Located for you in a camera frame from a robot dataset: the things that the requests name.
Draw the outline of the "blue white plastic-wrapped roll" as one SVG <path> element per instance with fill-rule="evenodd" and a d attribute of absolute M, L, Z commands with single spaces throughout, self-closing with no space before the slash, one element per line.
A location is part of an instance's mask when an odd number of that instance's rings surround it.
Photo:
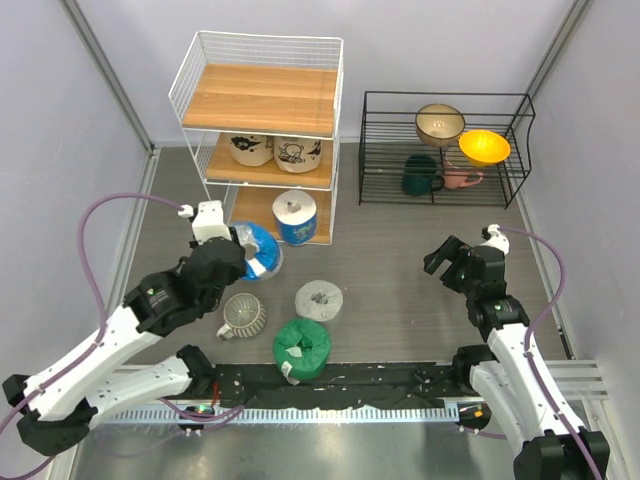
<path fill-rule="evenodd" d="M 234 222 L 240 245 L 245 249 L 246 281 L 256 282 L 275 276 L 284 254 L 275 237 L 254 222 Z"/>

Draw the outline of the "white roll blue wrapper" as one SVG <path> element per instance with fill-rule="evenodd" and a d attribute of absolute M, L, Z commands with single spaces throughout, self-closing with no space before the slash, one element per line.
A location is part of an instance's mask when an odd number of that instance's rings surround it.
<path fill-rule="evenodd" d="M 293 246 L 311 241 L 317 231 L 317 205 L 303 190 L 288 190 L 272 203 L 272 212 L 281 239 Z"/>

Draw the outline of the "brown paper roll with cartoon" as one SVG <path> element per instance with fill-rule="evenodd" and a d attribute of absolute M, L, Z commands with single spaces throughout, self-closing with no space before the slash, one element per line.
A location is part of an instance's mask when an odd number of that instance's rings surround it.
<path fill-rule="evenodd" d="M 276 136 L 274 159 L 278 167 L 289 173 L 302 174 L 315 170 L 321 161 L 322 141 L 313 138 Z"/>

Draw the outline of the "grey paper towel roll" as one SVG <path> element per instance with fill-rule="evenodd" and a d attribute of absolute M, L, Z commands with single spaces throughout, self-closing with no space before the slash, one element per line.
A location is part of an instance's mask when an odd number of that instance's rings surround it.
<path fill-rule="evenodd" d="M 297 291 L 294 305 L 299 317 L 313 320 L 331 331 L 340 322 L 343 290 L 328 281 L 312 280 Z"/>

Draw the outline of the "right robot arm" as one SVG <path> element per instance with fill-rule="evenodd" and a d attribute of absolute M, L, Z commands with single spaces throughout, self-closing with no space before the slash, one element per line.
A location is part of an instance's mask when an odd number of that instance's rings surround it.
<path fill-rule="evenodd" d="M 461 347 L 451 380 L 465 395 L 479 394 L 513 451 L 517 479 L 603 479 L 610 447 L 589 430 L 557 386 L 537 346 L 534 324 L 521 302 L 507 292 L 509 240 L 497 225 L 470 246 L 448 237 L 424 258 L 434 274 L 443 264 L 442 284 L 464 295 L 479 345 Z"/>

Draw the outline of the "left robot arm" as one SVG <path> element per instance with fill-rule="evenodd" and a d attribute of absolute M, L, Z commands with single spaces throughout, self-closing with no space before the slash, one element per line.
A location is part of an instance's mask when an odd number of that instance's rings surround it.
<path fill-rule="evenodd" d="M 113 379 L 111 373 L 174 330 L 214 311 L 226 287 L 246 273 L 245 249 L 235 228 L 203 243 L 168 270 L 142 278 L 106 321 L 37 375 L 13 374 L 2 384 L 20 413 L 22 442 L 54 456 L 82 441 L 102 419 L 146 400 L 187 394 L 205 397 L 215 370 L 196 346 L 182 347 L 159 364 Z"/>

